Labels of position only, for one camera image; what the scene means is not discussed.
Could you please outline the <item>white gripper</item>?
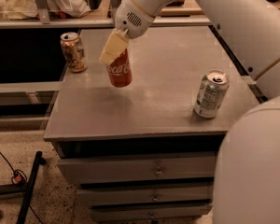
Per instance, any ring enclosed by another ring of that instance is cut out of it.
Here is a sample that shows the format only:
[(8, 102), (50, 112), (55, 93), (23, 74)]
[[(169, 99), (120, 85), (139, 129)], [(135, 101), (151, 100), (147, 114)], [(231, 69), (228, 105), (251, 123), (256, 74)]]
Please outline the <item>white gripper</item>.
[(122, 0), (115, 13), (115, 29), (107, 39), (100, 62), (109, 66), (126, 50), (129, 38), (143, 35), (154, 21), (134, 0)]

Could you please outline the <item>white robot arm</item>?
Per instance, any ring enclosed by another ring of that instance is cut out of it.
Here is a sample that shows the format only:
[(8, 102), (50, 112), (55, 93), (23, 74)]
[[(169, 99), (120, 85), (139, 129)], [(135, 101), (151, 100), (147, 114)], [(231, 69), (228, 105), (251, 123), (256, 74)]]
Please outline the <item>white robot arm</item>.
[[(101, 60), (112, 63), (173, 0), (122, 0)], [(280, 224), (280, 10), (266, 0), (194, 0), (266, 102), (244, 112), (220, 145), (214, 224)]]

